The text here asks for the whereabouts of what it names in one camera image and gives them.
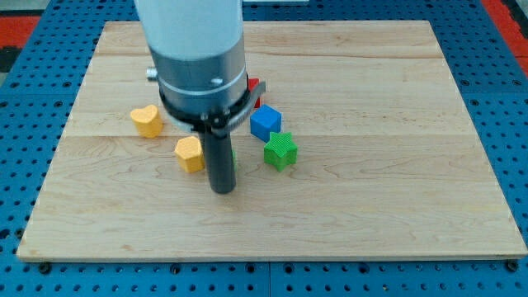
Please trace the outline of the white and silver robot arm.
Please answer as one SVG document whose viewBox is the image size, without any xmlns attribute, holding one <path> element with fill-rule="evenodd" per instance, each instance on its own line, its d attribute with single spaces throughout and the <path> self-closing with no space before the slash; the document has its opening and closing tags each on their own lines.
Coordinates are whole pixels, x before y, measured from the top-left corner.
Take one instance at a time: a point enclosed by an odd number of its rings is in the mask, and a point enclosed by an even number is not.
<svg viewBox="0 0 528 297">
<path fill-rule="evenodd" d="M 135 0 L 172 122 L 199 135 L 211 189 L 236 186 L 230 134 L 265 92 L 251 89 L 240 0 Z"/>
</svg>

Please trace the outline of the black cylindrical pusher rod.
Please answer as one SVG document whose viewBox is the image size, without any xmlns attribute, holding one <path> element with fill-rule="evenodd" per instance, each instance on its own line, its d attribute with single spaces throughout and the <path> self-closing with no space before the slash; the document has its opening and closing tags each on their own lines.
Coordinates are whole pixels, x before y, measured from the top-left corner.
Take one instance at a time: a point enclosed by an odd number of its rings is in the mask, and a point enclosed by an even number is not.
<svg viewBox="0 0 528 297">
<path fill-rule="evenodd" d="M 230 135 L 218 136 L 206 129 L 200 133 L 200 141 L 212 191 L 228 194 L 236 186 Z"/>
</svg>

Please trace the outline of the black clamp ring mount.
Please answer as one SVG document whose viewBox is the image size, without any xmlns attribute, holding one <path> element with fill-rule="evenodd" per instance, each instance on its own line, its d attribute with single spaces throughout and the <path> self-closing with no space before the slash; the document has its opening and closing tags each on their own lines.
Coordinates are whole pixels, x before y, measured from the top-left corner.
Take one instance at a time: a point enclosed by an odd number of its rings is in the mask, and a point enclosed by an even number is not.
<svg viewBox="0 0 528 297">
<path fill-rule="evenodd" d="M 172 123 L 179 129 L 187 133 L 209 132 L 213 135 L 227 135 L 249 117 L 257 99 L 265 91 L 266 83 L 259 82 L 251 91 L 246 90 L 243 96 L 229 108 L 210 110 L 199 115 L 178 110 L 168 101 L 162 89 L 159 89 L 159 96 Z"/>
</svg>

